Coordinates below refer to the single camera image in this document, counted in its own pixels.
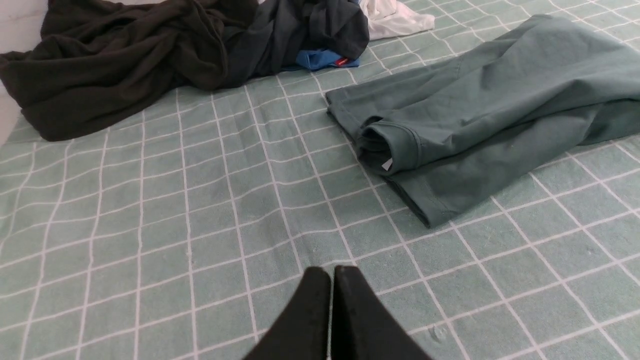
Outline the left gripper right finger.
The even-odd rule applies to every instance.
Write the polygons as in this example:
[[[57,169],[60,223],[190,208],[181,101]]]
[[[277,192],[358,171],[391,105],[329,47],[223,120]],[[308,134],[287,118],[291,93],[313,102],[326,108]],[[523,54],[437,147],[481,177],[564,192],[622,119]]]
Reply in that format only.
[[[334,269],[332,360],[429,360],[355,266]]]

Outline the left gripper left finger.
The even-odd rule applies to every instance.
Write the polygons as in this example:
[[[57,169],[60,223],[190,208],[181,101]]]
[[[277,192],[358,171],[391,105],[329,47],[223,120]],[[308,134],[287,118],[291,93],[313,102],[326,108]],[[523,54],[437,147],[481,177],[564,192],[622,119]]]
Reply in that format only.
[[[325,360],[331,288],[323,268],[307,268],[288,304],[245,360]]]

